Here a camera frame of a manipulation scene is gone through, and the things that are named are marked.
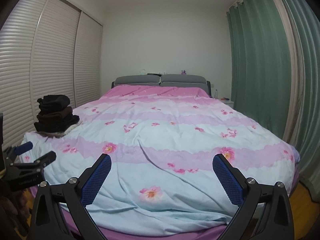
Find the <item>black pants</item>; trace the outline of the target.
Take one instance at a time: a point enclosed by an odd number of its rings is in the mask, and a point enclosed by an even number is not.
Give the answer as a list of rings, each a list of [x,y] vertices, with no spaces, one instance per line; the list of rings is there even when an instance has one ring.
[[[41,115],[61,112],[67,108],[71,101],[66,95],[47,95],[37,99]]]

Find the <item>white folded garment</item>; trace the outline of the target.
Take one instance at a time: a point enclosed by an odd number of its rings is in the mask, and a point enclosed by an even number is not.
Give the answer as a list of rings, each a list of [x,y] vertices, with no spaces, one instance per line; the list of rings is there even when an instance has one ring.
[[[37,132],[37,134],[40,134],[43,137],[49,137],[49,138],[61,138],[69,134],[73,129],[80,126],[82,124],[82,120],[79,120],[76,124],[73,124],[69,126],[64,132],[54,132],[54,133],[48,133],[48,132]]]

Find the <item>black folded garment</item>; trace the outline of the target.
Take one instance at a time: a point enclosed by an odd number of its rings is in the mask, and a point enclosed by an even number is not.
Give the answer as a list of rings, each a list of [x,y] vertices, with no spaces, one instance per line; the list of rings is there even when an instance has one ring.
[[[64,132],[70,126],[77,124],[80,121],[80,117],[78,115],[70,115],[65,118],[48,118],[39,120],[34,123],[35,129],[38,132]]]

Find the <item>dark brown folded garment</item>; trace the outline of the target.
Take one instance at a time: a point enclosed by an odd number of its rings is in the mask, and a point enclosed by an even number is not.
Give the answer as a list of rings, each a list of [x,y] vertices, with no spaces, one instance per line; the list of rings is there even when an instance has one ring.
[[[62,111],[42,114],[39,113],[37,115],[37,119],[39,122],[44,124],[58,123],[58,122],[66,122],[73,116],[73,109],[71,106],[66,107]]]

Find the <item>white louvered wardrobe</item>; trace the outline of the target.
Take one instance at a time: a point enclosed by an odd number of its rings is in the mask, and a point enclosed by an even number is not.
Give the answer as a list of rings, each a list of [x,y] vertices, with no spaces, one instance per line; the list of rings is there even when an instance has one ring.
[[[99,98],[102,32],[66,0],[19,0],[1,28],[3,147],[34,130],[39,98],[63,94],[74,108]]]

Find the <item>white nightstand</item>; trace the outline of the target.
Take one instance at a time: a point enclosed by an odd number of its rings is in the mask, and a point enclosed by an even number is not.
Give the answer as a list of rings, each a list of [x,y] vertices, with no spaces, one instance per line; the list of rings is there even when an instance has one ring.
[[[234,102],[231,99],[228,98],[221,98],[220,101],[224,103],[225,105],[231,107],[232,109],[234,108]]]

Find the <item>pink floral duvet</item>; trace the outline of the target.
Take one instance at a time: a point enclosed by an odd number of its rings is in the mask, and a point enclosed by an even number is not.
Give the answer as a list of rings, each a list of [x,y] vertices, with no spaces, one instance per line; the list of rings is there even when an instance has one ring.
[[[199,88],[117,86],[74,110],[60,138],[24,135],[31,163],[49,151],[48,183],[78,177],[101,154],[112,168],[89,214],[108,239],[217,239],[236,212],[213,169],[222,154],[262,184],[297,182],[297,150]]]

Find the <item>grey left headboard cushion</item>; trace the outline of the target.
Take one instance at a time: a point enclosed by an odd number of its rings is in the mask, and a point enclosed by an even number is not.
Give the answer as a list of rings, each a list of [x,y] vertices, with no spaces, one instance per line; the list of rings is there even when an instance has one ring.
[[[130,75],[121,76],[114,81],[115,86],[119,85],[147,85],[157,86],[161,82],[160,77],[157,75]]]

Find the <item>grey headboard cushion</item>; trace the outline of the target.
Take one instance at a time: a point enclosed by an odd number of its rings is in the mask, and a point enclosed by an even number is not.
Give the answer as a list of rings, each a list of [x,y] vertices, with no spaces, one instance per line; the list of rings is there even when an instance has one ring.
[[[165,74],[161,76],[161,87],[200,88],[212,95],[210,82],[198,75]]]
[[[157,75],[130,75],[121,76],[114,81],[115,86],[119,85],[147,85],[157,86],[161,82],[160,77]]]

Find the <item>green curtain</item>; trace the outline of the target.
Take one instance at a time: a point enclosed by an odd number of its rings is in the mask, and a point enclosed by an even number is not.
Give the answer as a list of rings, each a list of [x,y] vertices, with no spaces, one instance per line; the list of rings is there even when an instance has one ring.
[[[286,1],[300,36],[305,73],[303,108],[293,146],[300,154],[300,178],[319,198],[319,19],[306,0]],[[291,64],[274,0],[238,0],[227,11],[227,20],[235,109],[283,139]]]

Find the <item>grey right headboard cushion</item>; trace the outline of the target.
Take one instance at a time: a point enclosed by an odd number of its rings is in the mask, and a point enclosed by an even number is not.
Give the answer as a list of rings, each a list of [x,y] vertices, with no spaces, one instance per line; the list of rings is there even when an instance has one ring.
[[[198,75],[165,74],[161,76],[161,87],[200,88],[212,95],[210,82]]]

